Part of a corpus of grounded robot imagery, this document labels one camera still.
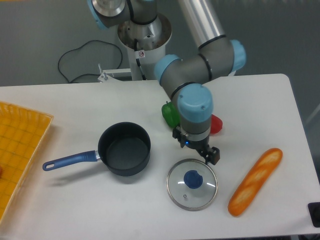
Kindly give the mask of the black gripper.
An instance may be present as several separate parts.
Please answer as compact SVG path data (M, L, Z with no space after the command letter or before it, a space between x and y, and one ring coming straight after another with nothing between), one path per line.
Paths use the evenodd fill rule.
M209 147L210 128L206 131L193 134L177 126L172 130L172 137L177 139L180 147L184 146L196 150L204 158L206 164L216 165L220 160L220 150L217 147Z

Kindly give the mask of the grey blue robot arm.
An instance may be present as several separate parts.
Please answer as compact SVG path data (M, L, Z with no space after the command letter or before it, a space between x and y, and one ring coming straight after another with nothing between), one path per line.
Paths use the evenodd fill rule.
M158 12L155 0L90 0L87 4L100 28L117 26L132 79L156 79L170 98L180 118L172 136L207 163L216 164L220 152L209 146L213 100L204 84L241 69L247 56L238 40L227 38L211 2L178 3L198 49L187 60L166 54L172 27Z

